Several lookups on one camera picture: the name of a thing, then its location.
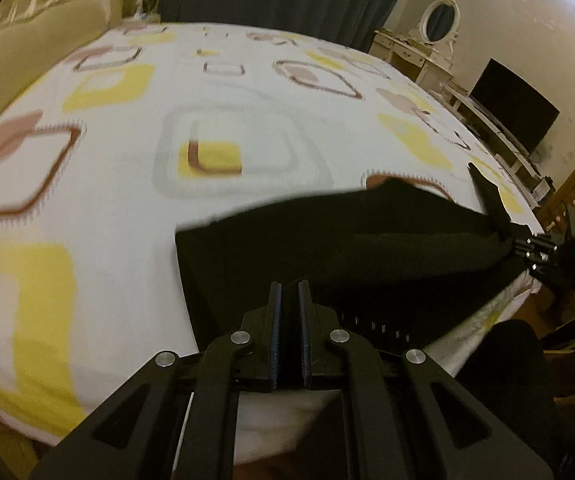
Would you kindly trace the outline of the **black pants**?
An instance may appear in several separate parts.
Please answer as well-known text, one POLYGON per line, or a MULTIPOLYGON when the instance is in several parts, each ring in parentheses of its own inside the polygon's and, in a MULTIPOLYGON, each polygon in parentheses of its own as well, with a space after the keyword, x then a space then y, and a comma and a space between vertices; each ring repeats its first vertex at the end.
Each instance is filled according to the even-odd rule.
POLYGON ((511 285, 525 269, 496 188, 474 176, 483 211, 400 179, 312 195, 180 230, 179 273, 196 344, 207 348, 263 307, 272 283, 307 282, 313 301, 374 330, 426 346, 511 285))

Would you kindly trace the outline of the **white tv stand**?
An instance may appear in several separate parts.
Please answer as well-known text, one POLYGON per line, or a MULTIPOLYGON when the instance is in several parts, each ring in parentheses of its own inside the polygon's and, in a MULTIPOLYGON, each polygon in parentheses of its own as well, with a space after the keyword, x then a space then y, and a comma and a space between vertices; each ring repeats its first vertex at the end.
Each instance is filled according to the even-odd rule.
POLYGON ((444 84, 440 95, 452 114, 479 137, 504 171, 509 174, 522 196, 530 204, 530 208, 539 208, 540 202, 550 192, 551 185, 528 159, 526 148, 501 122, 498 122, 495 116, 466 92, 451 84, 444 84))

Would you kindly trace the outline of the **black flat television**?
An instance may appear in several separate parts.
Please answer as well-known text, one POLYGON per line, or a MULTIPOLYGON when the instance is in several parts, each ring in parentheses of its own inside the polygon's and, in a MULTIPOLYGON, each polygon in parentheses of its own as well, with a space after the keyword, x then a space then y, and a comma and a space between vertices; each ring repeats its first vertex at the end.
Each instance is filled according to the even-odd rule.
POLYGON ((490 113, 531 154, 560 111, 518 74, 494 58, 478 77, 470 98, 490 113))

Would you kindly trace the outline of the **white dressing table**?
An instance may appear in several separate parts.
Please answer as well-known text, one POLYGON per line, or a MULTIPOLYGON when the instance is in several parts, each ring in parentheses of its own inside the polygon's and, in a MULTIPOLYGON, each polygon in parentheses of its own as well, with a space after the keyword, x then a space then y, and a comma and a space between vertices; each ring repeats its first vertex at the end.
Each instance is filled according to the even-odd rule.
POLYGON ((451 61, 432 46, 376 29, 369 54, 399 70, 426 91, 440 92, 452 80, 451 61))

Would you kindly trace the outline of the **white oval vanity mirror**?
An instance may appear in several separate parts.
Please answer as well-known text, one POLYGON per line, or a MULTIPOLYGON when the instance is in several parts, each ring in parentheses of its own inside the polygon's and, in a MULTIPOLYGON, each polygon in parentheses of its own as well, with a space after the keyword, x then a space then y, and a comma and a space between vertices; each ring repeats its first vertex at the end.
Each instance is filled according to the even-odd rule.
POLYGON ((417 27, 409 32, 409 41, 426 53, 435 53, 448 61, 455 54, 461 11, 455 0, 435 0, 423 12, 417 27))

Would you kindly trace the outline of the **patterned white bed sheet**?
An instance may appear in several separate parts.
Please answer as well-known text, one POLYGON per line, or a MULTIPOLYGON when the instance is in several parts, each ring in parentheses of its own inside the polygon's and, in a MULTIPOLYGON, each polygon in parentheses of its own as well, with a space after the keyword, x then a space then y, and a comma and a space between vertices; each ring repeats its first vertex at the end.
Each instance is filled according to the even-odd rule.
POLYGON ((0 114, 0 422, 55 444, 155 352, 196 350, 179 226, 392 174, 515 222, 519 188, 386 62, 245 26, 122 25, 0 114))

